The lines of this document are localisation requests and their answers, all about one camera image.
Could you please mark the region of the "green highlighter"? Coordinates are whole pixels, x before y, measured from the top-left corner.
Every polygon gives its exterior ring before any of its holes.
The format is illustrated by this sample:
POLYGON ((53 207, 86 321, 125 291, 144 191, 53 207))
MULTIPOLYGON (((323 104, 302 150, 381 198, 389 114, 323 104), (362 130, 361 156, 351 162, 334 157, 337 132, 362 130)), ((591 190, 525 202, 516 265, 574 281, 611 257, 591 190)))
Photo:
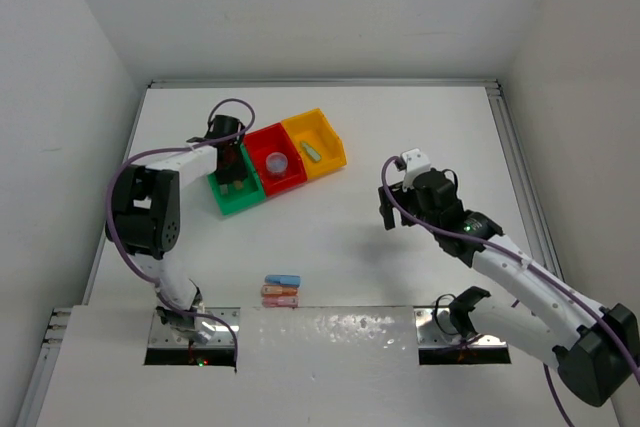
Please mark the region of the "green highlighter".
POLYGON ((312 162, 318 163, 322 160, 321 154, 306 141, 301 141, 300 146, 312 162))

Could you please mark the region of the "blue highlighter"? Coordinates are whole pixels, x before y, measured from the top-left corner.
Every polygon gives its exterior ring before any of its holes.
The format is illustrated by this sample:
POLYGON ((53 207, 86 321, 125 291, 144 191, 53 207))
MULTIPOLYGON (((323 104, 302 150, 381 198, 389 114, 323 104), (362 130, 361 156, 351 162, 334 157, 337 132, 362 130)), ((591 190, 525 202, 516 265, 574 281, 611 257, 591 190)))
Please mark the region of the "blue highlighter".
POLYGON ((301 278, 297 275, 272 274, 267 275, 264 282, 271 285, 299 287, 301 285, 301 278))

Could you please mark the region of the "clear jar of clips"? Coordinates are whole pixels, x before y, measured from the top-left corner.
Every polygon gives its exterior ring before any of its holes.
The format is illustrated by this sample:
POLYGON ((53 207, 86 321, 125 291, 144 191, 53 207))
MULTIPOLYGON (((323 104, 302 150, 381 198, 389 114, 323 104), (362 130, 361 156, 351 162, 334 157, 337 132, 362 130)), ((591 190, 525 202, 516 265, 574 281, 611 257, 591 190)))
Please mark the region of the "clear jar of clips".
POLYGON ((267 174, 272 178, 282 178, 287 174, 288 157, 282 152, 272 152, 265 158, 267 174))

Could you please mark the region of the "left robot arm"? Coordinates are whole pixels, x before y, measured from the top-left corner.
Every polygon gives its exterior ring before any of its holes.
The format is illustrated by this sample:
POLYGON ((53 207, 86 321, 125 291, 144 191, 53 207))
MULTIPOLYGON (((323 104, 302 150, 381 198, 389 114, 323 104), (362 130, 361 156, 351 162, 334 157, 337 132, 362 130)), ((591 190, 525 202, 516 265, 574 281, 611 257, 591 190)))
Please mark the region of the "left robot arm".
POLYGON ((191 343, 208 343, 217 326, 233 329, 206 312, 199 287, 173 251, 181 228, 181 192, 214 173, 224 151, 240 146, 248 130, 235 117, 215 115, 203 137, 131 157, 108 186, 107 238, 130 270, 152 286, 161 321, 191 343))

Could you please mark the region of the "orange highlighter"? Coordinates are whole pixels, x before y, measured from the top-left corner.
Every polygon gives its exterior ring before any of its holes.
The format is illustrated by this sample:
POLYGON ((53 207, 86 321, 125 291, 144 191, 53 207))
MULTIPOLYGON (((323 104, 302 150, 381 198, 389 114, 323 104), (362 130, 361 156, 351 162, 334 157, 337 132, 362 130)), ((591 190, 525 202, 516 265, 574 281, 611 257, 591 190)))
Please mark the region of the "orange highlighter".
POLYGON ((261 295, 263 297, 288 297, 297 296, 298 288, 295 286, 282 286, 265 284, 261 288, 261 295))

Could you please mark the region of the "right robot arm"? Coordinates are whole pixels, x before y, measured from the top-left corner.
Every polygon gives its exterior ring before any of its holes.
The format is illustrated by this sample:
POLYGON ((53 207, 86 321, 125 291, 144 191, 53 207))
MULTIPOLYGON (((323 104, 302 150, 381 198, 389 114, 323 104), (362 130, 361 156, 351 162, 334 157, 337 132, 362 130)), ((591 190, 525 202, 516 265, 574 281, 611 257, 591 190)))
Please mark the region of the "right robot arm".
POLYGON ((485 214, 463 206, 456 177, 430 168, 383 183, 380 213, 386 229, 419 225, 439 247, 491 279, 525 308, 501 308, 491 294, 470 287, 449 307, 457 335, 501 338, 555 370, 584 403, 600 407, 639 375, 639 326, 621 303, 606 307, 562 282, 528 257, 485 214))

